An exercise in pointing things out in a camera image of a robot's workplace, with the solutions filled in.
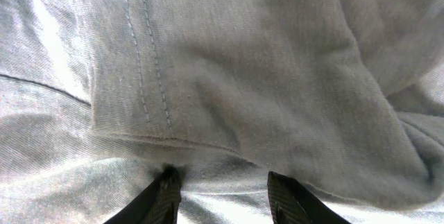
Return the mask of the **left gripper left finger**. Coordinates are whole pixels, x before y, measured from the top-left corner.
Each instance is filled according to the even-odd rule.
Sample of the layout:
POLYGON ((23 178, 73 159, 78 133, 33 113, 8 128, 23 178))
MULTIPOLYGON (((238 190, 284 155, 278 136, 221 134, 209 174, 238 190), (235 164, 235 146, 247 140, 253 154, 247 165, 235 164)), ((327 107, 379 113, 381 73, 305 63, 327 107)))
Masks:
POLYGON ((176 224, 181 202, 180 191, 179 172, 168 166, 105 224, 176 224))

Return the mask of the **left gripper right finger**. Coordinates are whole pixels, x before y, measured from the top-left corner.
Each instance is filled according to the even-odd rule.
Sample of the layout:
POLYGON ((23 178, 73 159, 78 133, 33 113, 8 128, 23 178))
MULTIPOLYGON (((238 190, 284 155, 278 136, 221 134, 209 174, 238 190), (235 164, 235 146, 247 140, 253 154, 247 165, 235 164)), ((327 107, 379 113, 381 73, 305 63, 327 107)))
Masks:
POLYGON ((294 178, 270 171, 267 188, 274 224, 350 224, 294 178))

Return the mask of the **light blue t-shirt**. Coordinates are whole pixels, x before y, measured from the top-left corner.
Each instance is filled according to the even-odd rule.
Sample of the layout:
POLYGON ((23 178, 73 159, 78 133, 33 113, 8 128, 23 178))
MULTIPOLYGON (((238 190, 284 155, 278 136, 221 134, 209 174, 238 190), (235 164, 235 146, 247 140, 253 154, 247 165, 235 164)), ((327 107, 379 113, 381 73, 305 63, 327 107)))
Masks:
POLYGON ((443 0, 1 0, 1 222, 103 223, 164 166, 179 223, 443 222, 443 0))

